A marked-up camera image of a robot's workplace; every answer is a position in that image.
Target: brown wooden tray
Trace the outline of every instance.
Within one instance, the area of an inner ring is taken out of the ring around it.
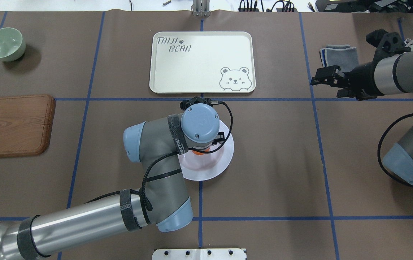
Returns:
[[[0,97],[0,158],[43,153],[49,146],[54,110],[50,95]]]

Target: cartoon bear face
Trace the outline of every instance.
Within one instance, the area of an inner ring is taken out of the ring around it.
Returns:
[[[251,80],[248,77],[249,70],[246,67],[240,69],[221,69],[223,74],[219,85],[224,91],[247,91],[251,87]]]

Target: gray towel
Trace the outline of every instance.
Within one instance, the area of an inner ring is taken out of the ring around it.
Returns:
[[[326,48],[320,49],[320,57],[323,66],[338,65],[341,72],[349,72],[359,65],[357,49],[348,44],[327,44]]]

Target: light green bowl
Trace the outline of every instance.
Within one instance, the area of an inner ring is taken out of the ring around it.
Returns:
[[[15,61],[25,52],[25,41],[15,28],[0,29],[0,61]]]

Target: light blue cap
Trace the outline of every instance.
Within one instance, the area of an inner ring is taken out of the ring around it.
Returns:
[[[126,154],[128,158],[133,163],[140,163],[139,159],[139,144],[141,142],[142,129],[144,128],[145,122],[139,125],[133,125],[128,127],[123,132],[123,144],[125,146]]]
[[[395,143],[383,158],[383,164],[404,181],[413,185],[413,159],[404,148]]]
[[[157,227],[161,232],[175,231],[189,225],[193,217],[194,214],[192,212],[192,205],[190,205],[189,197],[187,201],[179,207],[179,209],[169,215],[162,222],[158,223]]]
[[[206,104],[190,106],[181,117],[182,132],[196,143],[209,143],[218,135],[219,116]]]

